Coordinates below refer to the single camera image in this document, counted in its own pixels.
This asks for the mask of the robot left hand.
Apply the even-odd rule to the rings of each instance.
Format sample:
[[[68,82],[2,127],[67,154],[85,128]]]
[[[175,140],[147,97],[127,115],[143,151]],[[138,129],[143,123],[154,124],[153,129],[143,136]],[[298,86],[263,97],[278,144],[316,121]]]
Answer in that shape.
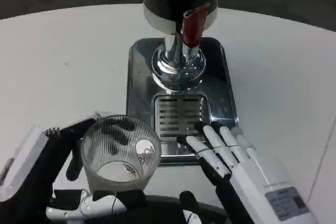
[[[69,155],[69,179],[77,179],[82,168],[79,141],[89,127],[101,120],[90,115],[63,129],[42,130],[34,126],[15,155],[1,170],[1,223],[85,223],[87,219],[133,212],[146,205],[141,190],[113,193],[85,189],[54,190]]]

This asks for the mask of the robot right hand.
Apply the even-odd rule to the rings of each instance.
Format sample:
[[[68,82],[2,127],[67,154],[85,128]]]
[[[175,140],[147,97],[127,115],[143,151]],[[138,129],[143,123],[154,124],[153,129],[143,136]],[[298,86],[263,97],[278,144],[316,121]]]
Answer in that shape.
[[[239,127],[195,128],[198,136],[177,141],[195,154],[232,223],[318,223],[283,164],[261,155]]]

